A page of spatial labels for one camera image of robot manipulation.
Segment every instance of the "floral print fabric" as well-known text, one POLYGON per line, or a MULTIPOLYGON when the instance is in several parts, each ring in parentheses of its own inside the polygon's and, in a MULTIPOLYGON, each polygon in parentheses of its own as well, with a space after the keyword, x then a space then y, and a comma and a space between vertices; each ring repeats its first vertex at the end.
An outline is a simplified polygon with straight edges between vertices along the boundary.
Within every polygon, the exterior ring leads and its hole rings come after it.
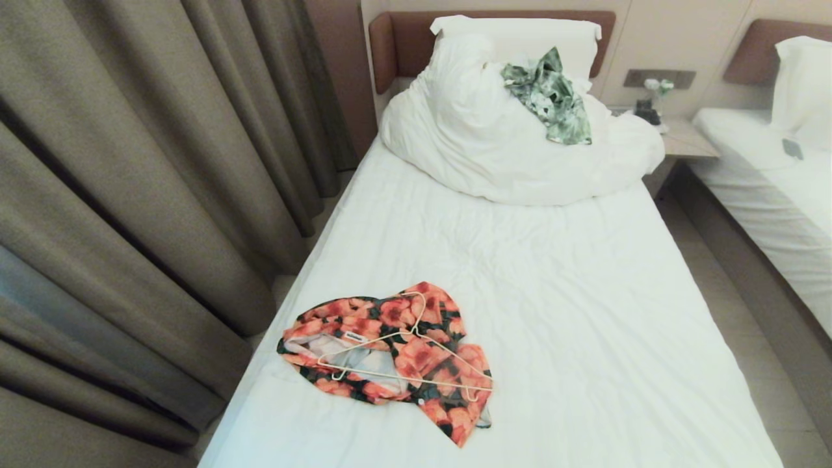
POLYGON ((336 356, 325 357, 325 360, 366 371, 384 368, 386 360, 390 371, 382 373, 491 388, 490 378, 485 377, 491 376, 491 372, 482 348, 460 343, 465 337, 465 327, 456 303, 447 292, 427 282, 384 299, 349 297, 314 307, 301 314, 284 332, 277 352, 306 380, 327 393, 375 405, 388 401, 418 405, 439 429, 462 447, 475 426, 490 427, 485 405, 491 391, 466 391, 454 386, 352 371, 336 380, 334 377, 341 371, 318 364, 318 358, 324 352, 339 351, 397 331, 410 331, 422 310, 419 333, 442 343, 471 366, 416 334, 391 336, 337 355, 339 359, 347 360, 346 363, 334 361, 336 356), (424 299, 419 295, 407 295, 416 291, 422 293, 424 299))
POLYGON ((557 47, 552 47, 535 68, 508 64, 501 76, 511 94, 546 126, 547 139, 564 145, 592 144, 587 111, 572 82, 563 76, 557 47))

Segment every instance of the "green patterned fabric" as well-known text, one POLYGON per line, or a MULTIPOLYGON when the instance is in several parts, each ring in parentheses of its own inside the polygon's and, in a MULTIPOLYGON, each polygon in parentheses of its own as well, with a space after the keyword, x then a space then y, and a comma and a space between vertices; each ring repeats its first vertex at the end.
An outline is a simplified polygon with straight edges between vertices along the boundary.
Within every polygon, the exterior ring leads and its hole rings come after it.
POLYGON ((546 138, 564 145, 592 144, 583 100, 563 76, 557 47, 546 53, 535 68, 509 63, 501 72, 505 87, 546 126, 546 138))

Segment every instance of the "light switch panel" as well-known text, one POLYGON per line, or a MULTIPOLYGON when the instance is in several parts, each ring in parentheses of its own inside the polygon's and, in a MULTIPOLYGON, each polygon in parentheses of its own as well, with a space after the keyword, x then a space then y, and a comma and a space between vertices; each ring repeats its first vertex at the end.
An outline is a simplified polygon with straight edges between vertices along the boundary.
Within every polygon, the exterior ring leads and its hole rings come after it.
POLYGON ((674 89, 688 89, 693 83, 696 72, 686 70, 630 70, 624 79, 624 87, 644 87, 644 80, 670 80, 674 89))

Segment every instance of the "phone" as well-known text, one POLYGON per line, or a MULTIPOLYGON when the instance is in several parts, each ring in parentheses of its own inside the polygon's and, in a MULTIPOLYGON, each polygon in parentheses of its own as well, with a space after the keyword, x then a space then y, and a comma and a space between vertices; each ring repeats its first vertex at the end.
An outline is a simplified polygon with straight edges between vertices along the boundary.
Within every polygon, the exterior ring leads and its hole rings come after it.
POLYGON ((800 150, 800 145, 788 138, 783 138, 783 151, 791 157, 796 157, 803 161, 803 152, 800 150))

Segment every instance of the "grey curtain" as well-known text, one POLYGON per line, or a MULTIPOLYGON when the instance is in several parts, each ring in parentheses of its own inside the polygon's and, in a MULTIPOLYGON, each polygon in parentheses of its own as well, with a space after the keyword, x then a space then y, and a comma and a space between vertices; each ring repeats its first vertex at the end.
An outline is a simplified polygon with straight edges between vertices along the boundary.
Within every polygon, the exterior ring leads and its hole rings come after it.
POLYGON ((303 2, 2 2, 0 120, 0 466, 194 465, 357 163, 303 2))

